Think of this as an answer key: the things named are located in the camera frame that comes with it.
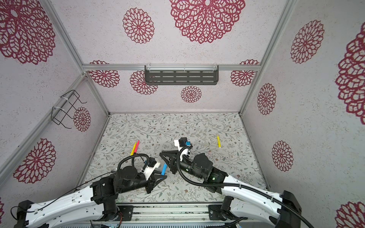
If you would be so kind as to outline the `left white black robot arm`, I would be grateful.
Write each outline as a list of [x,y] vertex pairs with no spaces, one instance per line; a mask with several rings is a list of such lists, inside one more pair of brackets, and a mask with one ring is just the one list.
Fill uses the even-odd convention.
[[138,172],[134,166],[126,166],[59,199],[19,203],[15,227],[59,228],[87,220],[111,221],[121,214],[117,206],[120,194],[141,188],[151,193],[165,179],[166,176],[154,168],[147,167],[144,172]]

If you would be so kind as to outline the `pink highlighter pen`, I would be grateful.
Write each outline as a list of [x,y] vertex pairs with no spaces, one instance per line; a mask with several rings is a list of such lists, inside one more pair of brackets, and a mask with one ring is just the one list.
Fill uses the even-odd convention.
[[136,146],[135,153],[136,153],[136,152],[137,152],[137,150],[138,150],[139,143],[140,143],[140,141],[138,140],[138,141],[137,141],[137,146]]

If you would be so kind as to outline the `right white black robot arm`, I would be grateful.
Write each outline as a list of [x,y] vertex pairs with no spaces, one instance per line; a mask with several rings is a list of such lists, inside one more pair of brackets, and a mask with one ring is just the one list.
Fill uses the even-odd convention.
[[288,191],[279,194],[246,184],[215,168],[205,154],[190,160],[178,151],[162,151],[160,157],[187,183],[224,196],[220,213],[226,219],[253,219],[275,228],[301,226],[301,206]]

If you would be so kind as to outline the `blue highlighter pen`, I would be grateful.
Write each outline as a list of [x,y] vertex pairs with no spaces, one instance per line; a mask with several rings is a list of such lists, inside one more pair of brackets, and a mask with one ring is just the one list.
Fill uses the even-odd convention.
[[161,172],[161,174],[162,174],[162,175],[165,175],[166,170],[167,170],[167,167],[168,167],[168,166],[167,166],[167,164],[165,163],[165,164],[164,164],[164,166],[163,166],[162,172]]

